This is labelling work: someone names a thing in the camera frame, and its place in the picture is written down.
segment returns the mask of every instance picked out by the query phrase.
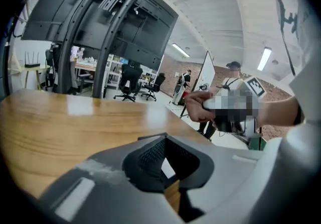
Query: brick wall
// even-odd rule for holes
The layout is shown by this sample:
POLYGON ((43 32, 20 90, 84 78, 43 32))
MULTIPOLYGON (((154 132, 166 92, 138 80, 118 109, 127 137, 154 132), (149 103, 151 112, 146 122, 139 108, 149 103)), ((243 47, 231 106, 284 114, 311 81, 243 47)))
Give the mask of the brick wall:
POLYGON ((191 87, 193 87, 196 79, 198 78, 202 65, 199 63, 189 63, 189 62, 180 62, 176 61, 168 55, 164 55, 163 62, 159 68, 159 73, 165 73, 165 81, 160 86, 162 92, 169 96, 173 96, 174 88, 178 81, 178 77, 175 77, 175 72, 178 72, 180 75, 185 73, 188 69, 192 71, 191 74, 191 87))
MULTIPOLYGON (((184 73, 187 69, 192 71, 191 75, 191 86, 194 85, 196 78, 199 76, 202 65, 198 63, 188 63, 188 62, 178 62, 171 58, 168 55, 164 55, 164 59, 162 65, 160 66, 159 72, 165 73, 166 80, 161 85, 160 89, 162 92, 166 93, 169 96, 173 96, 174 87, 177 82, 177 77, 175 77, 175 72, 179 72, 180 74, 184 73)), ((212 82, 211 87, 216 87, 220 85, 224 78, 228 77, 229 70, 227 68, 222 68, 215 66, 215 78, 212 82)), ((248 78, 249 75, 242 75, 242 78, 248 78)), ((267 95, 265 96, 265 101, 278 101, 289 98, 290 95, 283 90, 274 87, 268 82, 260 80, 261 84, 267 91, 267 95)), ((275 127, 275 126, 264 126, 262 128, 263 137, 267 140, 274 137, 282 137, 284 136, 289 128, 283 127, 275 127)))

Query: person in black clothing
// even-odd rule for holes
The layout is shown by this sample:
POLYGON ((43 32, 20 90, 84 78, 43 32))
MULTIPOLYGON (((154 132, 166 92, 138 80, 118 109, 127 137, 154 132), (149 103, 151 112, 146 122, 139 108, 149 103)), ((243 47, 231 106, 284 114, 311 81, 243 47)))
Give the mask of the person in black clothing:
POLYGON ((174 97, 172 100, 173 104, 178 105, 184 91, 186 90, 187 86, 190 86, 190 82, 191 82, 191 70, 188 69, 187 72, 185 72, 184 74, 182 74, 177 82, 177 85, 175 87, 175 91, 174 91, 174 97))

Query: ceiling light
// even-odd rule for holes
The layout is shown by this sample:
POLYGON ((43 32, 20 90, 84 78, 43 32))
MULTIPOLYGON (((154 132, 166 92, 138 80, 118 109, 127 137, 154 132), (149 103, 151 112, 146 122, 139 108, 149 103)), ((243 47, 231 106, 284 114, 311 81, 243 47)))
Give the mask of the ceiling light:
POLYGON ((172 44, 172 46, 174 46, 177 50, 184 54, 184 56, 189 57, 189 55, 186 52, 184 52, 183 49, 179 47, 177 44, 172 44))
POLYGON ((263 70, 263 68, 265 67, 268 59, 270 58, 271 53, 272 53, 272 49, 271 48, 264 47, 262 59, 260 61, 259 66, 257 67, 258 70, 261 70, 261 71, 263 70))

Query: wooden tabletop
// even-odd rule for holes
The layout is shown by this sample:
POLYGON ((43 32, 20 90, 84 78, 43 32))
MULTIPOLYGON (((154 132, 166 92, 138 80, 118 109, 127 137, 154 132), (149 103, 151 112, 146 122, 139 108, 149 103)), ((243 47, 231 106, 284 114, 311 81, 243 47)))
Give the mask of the wooden tabletop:
POLYGON ((17 185, 39 197, 90 155, 167 132, 208 143, 165 106, 22 89, 0 103, 0 147, 17 185))
POLYGON ((95 67, 95 66, 83 65, 83 64, 81 64, 81 63, 76 63, 75 68, 76 68, 76 69, 89 70, 89 71, 96 71, 96 67, 95 67))

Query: hand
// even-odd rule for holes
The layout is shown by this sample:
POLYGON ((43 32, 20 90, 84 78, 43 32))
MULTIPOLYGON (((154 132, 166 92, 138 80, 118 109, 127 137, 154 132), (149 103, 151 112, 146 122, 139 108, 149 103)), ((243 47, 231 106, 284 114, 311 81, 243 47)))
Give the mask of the hand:
POLYGON ((212 98, 213 93, 211 92, 192 92, 189 93, 185 97, 185 106, 187 109, 187 112, 194 122, 207 122, 207 121, 213 121, 215 118, 215 114, 203 109, 202 102, 212 98))

